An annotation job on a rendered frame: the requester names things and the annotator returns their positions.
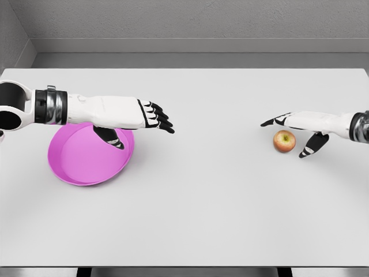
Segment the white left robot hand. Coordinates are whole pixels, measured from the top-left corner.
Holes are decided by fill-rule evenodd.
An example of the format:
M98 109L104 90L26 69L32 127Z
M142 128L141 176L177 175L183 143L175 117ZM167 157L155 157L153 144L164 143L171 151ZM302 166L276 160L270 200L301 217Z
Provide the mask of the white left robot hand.
M173 134L173 124L156 103L123 96L94 96L93 130L107 144L124 149L117 129L158 128Z

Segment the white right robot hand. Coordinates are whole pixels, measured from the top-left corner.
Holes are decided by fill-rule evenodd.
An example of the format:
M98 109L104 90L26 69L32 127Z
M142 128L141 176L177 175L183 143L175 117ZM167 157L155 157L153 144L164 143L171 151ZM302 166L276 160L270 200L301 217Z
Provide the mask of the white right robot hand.
M305 158L318 152L329 141L328 122L332 118L333 115L327 113L290 112L263 122L261 127L278 124L292 129L314 132L299 154L299 158Z

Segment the red yellow apple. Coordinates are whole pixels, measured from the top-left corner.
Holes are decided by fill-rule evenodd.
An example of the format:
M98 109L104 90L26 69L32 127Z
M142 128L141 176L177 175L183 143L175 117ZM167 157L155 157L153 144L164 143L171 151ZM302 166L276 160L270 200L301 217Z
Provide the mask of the red yellow apple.
M273 145L276 150L282 153L290 152L296 145L294 134L287 130L278 131L273 137Z

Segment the pink plate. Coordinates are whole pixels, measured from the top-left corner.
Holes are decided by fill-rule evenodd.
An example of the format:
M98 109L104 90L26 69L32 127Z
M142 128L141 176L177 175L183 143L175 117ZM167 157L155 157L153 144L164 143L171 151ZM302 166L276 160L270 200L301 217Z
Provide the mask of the pink plate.
M91 123L67 124L52 138L48 163L62 181L77 186L102 183L116 176L128 164L134 149L131 130L117 129L124 149L105 143Z

